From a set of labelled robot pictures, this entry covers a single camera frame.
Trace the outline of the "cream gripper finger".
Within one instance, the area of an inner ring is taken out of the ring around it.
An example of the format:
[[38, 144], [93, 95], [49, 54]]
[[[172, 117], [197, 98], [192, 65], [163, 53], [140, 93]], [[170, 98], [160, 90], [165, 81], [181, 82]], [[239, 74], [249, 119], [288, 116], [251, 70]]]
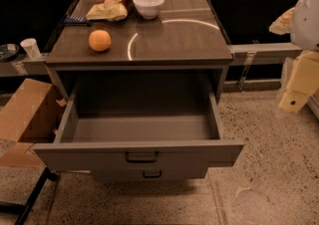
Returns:
[[298, 113], [319, 90], [319, 53], [303, 51], [292, 63], [288, 83], [279, 107], [288, 113]]

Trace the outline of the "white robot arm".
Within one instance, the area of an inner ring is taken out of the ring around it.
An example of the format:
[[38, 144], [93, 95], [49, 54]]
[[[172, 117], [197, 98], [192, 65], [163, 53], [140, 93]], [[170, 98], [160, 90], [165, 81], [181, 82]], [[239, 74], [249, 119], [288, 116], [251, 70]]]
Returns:
[[297, 2], [290, 37], [303, 52], [293, 62], [278, 106], [288, 113], [298, 113], [319, 89], [319, 0]]

